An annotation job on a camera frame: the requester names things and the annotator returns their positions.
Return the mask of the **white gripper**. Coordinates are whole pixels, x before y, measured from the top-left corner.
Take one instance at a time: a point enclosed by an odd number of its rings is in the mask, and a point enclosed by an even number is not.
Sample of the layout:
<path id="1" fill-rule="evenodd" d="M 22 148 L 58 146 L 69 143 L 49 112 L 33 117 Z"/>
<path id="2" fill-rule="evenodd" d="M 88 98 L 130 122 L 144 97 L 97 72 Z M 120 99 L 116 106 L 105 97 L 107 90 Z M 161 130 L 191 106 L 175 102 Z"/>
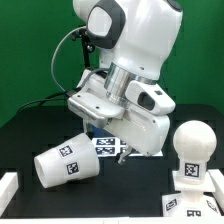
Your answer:
<path id="1" fill-rule="evenodd" d="M 118 164 L 134 150 L 146 157 L 159 153 L 170 127 L 167 93 L 156 82 L 120 68 L 84 70 L 68 107 L 84 120 L 83 132 L 90 139 L 94 126 L 126 143 Z"/>

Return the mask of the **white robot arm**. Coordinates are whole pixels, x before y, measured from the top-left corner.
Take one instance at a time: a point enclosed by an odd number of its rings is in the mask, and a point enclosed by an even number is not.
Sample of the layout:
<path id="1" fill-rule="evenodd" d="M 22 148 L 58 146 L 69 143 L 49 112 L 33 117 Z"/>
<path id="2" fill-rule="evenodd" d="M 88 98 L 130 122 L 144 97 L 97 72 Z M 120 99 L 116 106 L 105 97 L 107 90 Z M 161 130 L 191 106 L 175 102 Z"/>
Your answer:
<path id="1" fill-rule="evenodd" d="M 157 81 L 181 26 L 181 6 L 175 0 L 73 0 L 73 8 L 100 50 L 100 67 L 83 73 L 69 109 L 126 143 L 120 164 L 133 151 L 159 153 L 175 102 Z"/>

